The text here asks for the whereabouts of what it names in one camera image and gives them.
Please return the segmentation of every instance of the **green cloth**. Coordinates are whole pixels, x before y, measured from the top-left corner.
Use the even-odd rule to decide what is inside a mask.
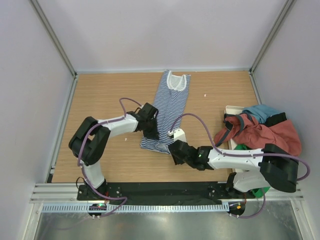
[[[234,148],[234,150],[251,150],[251,148],[247,147],[244,144],[239,144]],[[269,189],[270,189],[269,186],[264,187],[263,188],[264,193],[268,192]],[[261,188],[252,189],[251,191],[256,198],[262,198],[264,196],[264,193],[262,192]]]

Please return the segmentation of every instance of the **wooden table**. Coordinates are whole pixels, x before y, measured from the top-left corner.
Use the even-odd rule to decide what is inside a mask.
[[[174,72],[190,74],[191,81],[185,113],[200,116],[214,135],[223,125],[226,105],[252,106],[257,99],[246,71]],[[81,74],[75,89],[52,182],[71,183],[82,176],[77,159],[68,143],[82,121],[121,116],[119,98],[128,97],[144,104],[155,97],[161,72]],[[137,108],[125,101],[127,111]],[[201,123],[192,116],[183,118],[181,126],[189,145],[209,146]],[[175,165],[172,157],[140,148],[141,132],[126,133],[109,139],[101,158],[102,172],[108,182],[204,182],[226,181],[230,169],[198,171],[188,165]]]

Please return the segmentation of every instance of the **white wall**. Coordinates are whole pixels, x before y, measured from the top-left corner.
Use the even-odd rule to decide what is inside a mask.
[[[25,227],[72,77],[27,0],[0,1],[0,239]]]
[[[77,71],[249,68],[285,0],[39,0]]]
[[[298,0],[255,72],[262,102],[285,111],[300,134],[301,157],[311,166],[300,184],[314,230],[320,227],[319,13],[318,0]]]

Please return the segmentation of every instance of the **teal cloth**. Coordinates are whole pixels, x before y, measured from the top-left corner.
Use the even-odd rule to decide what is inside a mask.
[[[280,114],[278,110],[264,104],[245,107],[242,112],[255,117],[260,124],[264,124],[267,118]]]

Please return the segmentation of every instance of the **striped shirt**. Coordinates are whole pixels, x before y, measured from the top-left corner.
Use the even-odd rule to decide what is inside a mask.
[[[141,148],[170,154],[168,145],[174,140],[168,137],[168,132],[177,117],[185,110],[189,93],[190,75],[175,76],[169,70],[164,71],[156,91],[153,106],[158,109],[157,130],[159,140],[142,137]],[[180,126],[177,121],[174,129]]]

